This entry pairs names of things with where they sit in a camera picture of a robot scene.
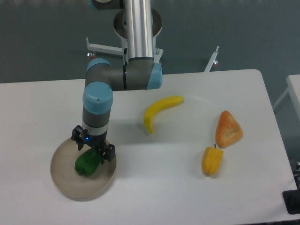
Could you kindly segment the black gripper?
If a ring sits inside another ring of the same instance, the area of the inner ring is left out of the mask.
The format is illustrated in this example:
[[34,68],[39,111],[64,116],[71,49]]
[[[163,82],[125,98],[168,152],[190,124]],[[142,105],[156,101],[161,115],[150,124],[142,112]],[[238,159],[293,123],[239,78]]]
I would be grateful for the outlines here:
[[72,130],[71,140],[76,142],[78,150],[81,150],[83,144],[86,144],[91,148],[100,151],[100,163],[104,164],[105,162],[111,162],[115,158],[115,146],[109,142],[106,143],[106,136],[107,131],[101,135],[90,135],[88,134],[87,129],[82,131],[82,127],[77,125]]

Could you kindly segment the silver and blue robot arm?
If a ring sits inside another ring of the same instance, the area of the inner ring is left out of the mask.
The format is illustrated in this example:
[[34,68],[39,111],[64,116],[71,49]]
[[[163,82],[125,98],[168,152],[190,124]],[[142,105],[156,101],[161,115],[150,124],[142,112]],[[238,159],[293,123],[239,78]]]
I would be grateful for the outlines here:
[[153,90],[162,85],[162,68],[154,61],[153,17],[149,0],[124,0],[127,61],[122,67],[111,67],[104,59],[93,59],[85,73],[82,96],[82,125],[76,126],[71,139],[78,149],[90,146],[101,163],[112,161],[115,147],[106,143],[113,104],[113,92],[120,90]]

